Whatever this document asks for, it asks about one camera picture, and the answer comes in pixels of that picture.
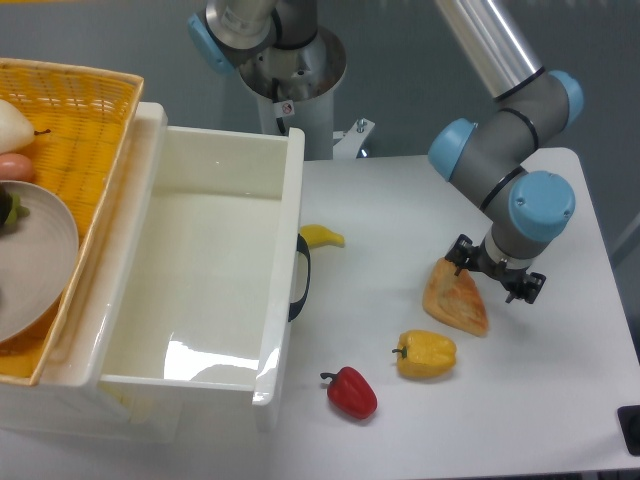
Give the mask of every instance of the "wicker basket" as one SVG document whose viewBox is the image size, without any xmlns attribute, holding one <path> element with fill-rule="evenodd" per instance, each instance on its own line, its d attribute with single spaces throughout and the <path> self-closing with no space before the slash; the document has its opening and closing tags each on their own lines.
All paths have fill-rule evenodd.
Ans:
<svg viewBox="0 0 640 480">
<path fill-rule="evenodd" d="M 118 158 L 142 87 L 143 79 L 135 75 L 0 58 L 0 99 L 16 106 L 36 130 L 51 130 L 20 151 L 33 161 L 34 183 L 62 199 L 80 235 L 76 266 L 59 303 L 0 344 L 2 383 L 35 385 L 40 379 L 64 327 L 95 227 L 115 195 Z"/>
</svg>

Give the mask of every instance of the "bread slice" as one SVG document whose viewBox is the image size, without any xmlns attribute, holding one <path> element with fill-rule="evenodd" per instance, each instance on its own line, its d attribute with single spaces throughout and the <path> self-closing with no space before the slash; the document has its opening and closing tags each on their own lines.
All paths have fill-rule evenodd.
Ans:
<svg viewBox="0 0 640 480">
<path fill-rule="evenodd" d="M 455 275 L 456 266 L 441 258 L 433 268 L 422 296 L 422 307 L 436 320 L 482 337 L 489 319 L 476 283 L 467 270 Z"/>
</svg>

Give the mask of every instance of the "red bell pepper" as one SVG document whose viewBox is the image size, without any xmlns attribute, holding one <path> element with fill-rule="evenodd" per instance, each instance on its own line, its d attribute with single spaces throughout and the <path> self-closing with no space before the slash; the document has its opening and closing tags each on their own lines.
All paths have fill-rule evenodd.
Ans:
<svg viewBox="0 0 640 480">
<path fill-rule="evenodd" d="M 378 408 L 376 394 L 357 370 L 344 367 L 337 374 L 321 373 L 320 376 L 325 380 L 331 378 L 327 396 L 348 415 L 364 420 Z"/>
</svg>

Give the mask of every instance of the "yellow banana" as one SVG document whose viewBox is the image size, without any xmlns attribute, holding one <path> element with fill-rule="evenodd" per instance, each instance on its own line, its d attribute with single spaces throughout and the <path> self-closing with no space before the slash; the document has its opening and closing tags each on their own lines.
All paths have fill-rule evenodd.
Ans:
<svg viewBox="0 0 640 480">
<path fill-rule="evenodd" d="M 306 240 L 309 248 L 333 245 L 344 247 L 344 237 L 339 233 L 332 232 L 323 225 L 304 225 L 300 227 L 300 235 Z"/>
</svg>

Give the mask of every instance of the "pepper stem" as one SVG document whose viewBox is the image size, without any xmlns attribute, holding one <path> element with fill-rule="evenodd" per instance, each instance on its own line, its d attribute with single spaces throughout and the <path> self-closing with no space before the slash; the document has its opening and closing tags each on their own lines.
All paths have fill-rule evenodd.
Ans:
<svg viewBox="0 0 640 480">
<path fill-rule="evenodd" d="M 391 353 L 401 353 L 402 358 L 407 358 L 407 347 L 402 347 L 402 350 L 399 348 L 394 348 L 393 350 L 391 350 Z"/>
<path fill-rule="evenodd" d="M 336 373 L 324 372 L 324 373 L 321 373 L 320 376 L 322 377 L 323 380 L 326 380 L 327 378 L 330 378 L 332 382 L 338 378 L 338 374 L 336 374 Z"/>
</svg>

